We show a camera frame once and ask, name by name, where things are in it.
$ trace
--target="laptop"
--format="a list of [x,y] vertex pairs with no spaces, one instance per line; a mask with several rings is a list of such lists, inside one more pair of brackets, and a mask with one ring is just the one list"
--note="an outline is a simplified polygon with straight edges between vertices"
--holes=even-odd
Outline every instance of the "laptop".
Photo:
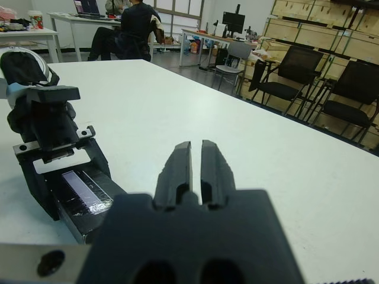
[[100,15],[96,0],[74,0],[76,11],[81,18],[92,20],[108,20]]

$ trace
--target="computer monitor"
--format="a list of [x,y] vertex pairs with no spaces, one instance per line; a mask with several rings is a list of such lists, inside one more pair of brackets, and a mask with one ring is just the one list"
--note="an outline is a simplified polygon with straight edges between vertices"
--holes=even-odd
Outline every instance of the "computer monitor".
[[227,25],[227,30],[232,33],[243,33],[243,25],[245,24],[245,15],[224,12],[223,24]]
[[96,0],[74,0],[79,15],[100,15]]

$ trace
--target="window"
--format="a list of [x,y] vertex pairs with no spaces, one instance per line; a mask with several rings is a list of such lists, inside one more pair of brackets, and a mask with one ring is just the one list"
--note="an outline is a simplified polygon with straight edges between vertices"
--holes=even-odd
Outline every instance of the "window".
[[198,29],[203,16],[204,0],[144,0],[159,13],[166,35],[175,39],[182,28]]

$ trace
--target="desk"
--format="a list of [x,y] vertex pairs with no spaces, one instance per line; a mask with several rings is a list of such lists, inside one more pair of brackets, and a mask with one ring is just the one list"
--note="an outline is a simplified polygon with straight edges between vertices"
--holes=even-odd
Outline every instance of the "desk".
[[[203,52],[204,40],[218,41],[218,42],[226,43],[226,44],[235,42],[231,38],[216,37],[216,36],[211,35],[211,34],[199,33],[198,31],[191,31],[191,30],[185,30],[185,29],[182,29],[182,30],[183,30],[183,34],[182,34],[183,40],[182,40],[182,45],[181,45],[181,49],[180,49],[179,66],[183,66],[184,41],[185,41],[186,36],[199,37],[201,39],[200,51],[199,51],[199,55],[198,55],[198,60],[199,60],[198,65],[201,64],[201,53]],[[249,44],[252,46],[252,49],[256,48],[258,45],[257,43],[249,43]],[[210,54],[209,54],[208,64],[209,64],[210,59],[211,59],[212,48],[210,49],[209,52],[210,52]]]
[[57,51],[54,42],[54,37],[57,37],[58,33],[56,31],[44,28],[43,30],[30,31],[9,31],[7,33],[0,33],[0,43],[8,43],[10,41],[46,41],[47,48],[49,49],[50,57],[52,62],[58,63]]
[[[48,13],[50,15],[50,18],[52,19],[52,25],[53,29],[57,31],[57,25],[55,20],[63,21],[63,22],[69,22],[71,26],[71,33],[73,38],[73,45],[75,47],[76,56],[78,58],[78,61],[82,61],[81,51],[78,46],[78,34],[76,32],[76,26],[79,24],[84,25],[102,25],[107,27],[121,27],[121,22],[118,21],[103,21],[103,20],[90,20],[90,19],[84,19],[72,16],[70,14],[65,13],[59,13],[59,12],[50,12]],[[58,36],[55,37],[56,45],[58,48],[58,57],[60,62],[63,62],[62,52],[60,51],[60,44],[59,44],[59,38]],[[153,50],[154,50],[154,41],[155,41],[155,35],[152,33],[150,37],[150,55],[153,60]]]
[[[75,121],[79,129],[95,127],[113,180],[128,193],[154,194],[175,145],[192,141],[200,194],[201,141],[212,140],[238,189],[268,191],[306,283],[379,282],[378,157],[142,60],[50,66],[62,85],[79,88]],[[106,83],[125,78],[125,92]],[[9,128],[9,111],[1,100],[0,243],[74,243],[27,189],[12,149],[21,137]],[[88,160],[78,154],[45,170]]]

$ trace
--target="office chair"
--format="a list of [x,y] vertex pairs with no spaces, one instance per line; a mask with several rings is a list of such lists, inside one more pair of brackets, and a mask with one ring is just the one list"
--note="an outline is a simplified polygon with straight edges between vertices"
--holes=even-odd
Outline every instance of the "office chair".
[[242,77],[240,78],[238,88],[237,88],[237,94],[239,95],[241,93],[241,90],[242,90],[242,85],[243,85],[243,80],[245,78],[247,65],[245,64],[244,70],[239,70],[238,68],[229,67],[226,64],[229,62],[230,56],[238,57],[238,58],[243,59],[244,61],[247,62],[248,58],[250,56],[251,50],[252,50],[252,46],[250,44],[238,43],[238,42],[230,43],[229,47],[227,49],[228,56],[227,56],[225,65],[217,65],[216,66],[216,69],[215,69],[214,75],[213,75],[212,88],[213,88],[214,82],[216,81],[217,72],[221,73],[221,79],[220,79],[220,84],[219,84],[218,90],[220,90],[221,83],[223,81],[224,75],[233,75],[236,77],[236,80],[237,80],[239,75],[242,73]]
[[[344,98],[360,102],[361,106],[359,108],[354,108],[340,102],[331,101],[329,98],[333,93]],[[361,129],[351,139],[354,141],[363,132],[358,141],[360,144],[370,129],[372,122],[379,113],[378,96],[379,66],[350,61],[339,80],[329,91],[329,94],[314,119],[312,126],[317,123],[317,120],[322,112],[332,117],[339,118],[340,120],[344,120],[350,124],[361,127]],[[374,115],[369,118],[368,115],[360,109],[363,105],[371,105],[374,101],[377,101],[376,110]]]
[[[271,70],[271,65],[274,62],[269,62],[267,75],[264,77],[262,82],[259,82],[257,80],[252,81],[250,85],[250,90],[253,91],[256,89],[256,92],[254,96],[252,97],[252,99],[250,100],[250,102],[254,101],[254,98],[259,91],[263,92],[261,105],[264,104],[266,93],[268,93],[269,95],[277,96],[278,98],[281,98],[281,99],[285,99],[286,101],[291,102],[288,108],[284,112],[282,112],[282,115],[286,116],[287,112],[290,110],[295,100],[297,98],[300,98],[303,95],[303,89],[306,86],[309,86],[307,94],[305,96],[305,100],[303,100],[303,102],[301,103],[298,109],[298,117],[299,117],[303,110],[305,101],[309,97],[309,93],[311,89],[310,86],[313,83],[315,77],[317,76],[317,72],[315,72],[315,70],[317,68],[317,65],[319,65],[322,57],[323,57],[323,54],[321,52],[310,50],[310,49],[304,49],[302,47],[291,46],[287,54],[283,58],[282,63],[279,66]],[[259,74],[257,75],[257,78],[260,78],[263,74],[262,68],[264,68],[265,66],[263,67],[262,63],[260,63],[260,65],[256,67],[258,67],[259,70],[257,71],[257,69],[255,69],[254,73],[258,72]],[[268,79],[269,79],[270,74],[276,70],[278,70],[278,75],[280,77],[302,84],[300,90],[296,88],[292,88],[282,83],[269,82]]]

